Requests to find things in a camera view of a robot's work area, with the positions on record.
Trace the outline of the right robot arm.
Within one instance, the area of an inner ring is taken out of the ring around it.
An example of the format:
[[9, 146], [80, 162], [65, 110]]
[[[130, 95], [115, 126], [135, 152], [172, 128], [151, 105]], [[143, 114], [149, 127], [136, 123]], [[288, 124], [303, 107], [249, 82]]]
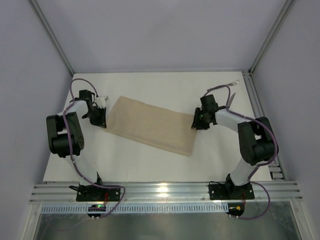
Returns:
[[192, 129], [208, 130], [210, 125], [224, 126], [238, 134], [241, 159], [225, 182], [211, 181], [208, 185], [211, 200], [253, 200], [250, 183], [258, 168], [275, 157], [279, 150], [270, 122], [266, 117], [247, 118], [219, 106], [212, 94], [200, 98], [201, 107], [194, 112]]

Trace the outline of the beige cloth napkin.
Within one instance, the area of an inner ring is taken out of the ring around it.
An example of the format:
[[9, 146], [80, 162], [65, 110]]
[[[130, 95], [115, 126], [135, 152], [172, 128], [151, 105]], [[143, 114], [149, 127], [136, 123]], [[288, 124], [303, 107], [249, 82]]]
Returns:
[[106, 132], [182, 156], [191, 156], [193, 115], [120, 96], [106, 117]]

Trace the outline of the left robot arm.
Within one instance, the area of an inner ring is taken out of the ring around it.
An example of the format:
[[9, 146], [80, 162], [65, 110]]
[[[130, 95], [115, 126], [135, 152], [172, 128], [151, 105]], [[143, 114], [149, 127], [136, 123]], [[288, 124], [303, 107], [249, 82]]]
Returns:
[[60, 113], [46, 117], [46, 129], [50, 152], [64, 159], [76, 172], [79, 184], [88, 183], [104, 189], [99, 173], [94, 170], [83, 153], [85, 137], [81, 127], [84, 120], [92, 126], [107, 128], [107, 96], [89, 90], [80, 90], [69, 105]]

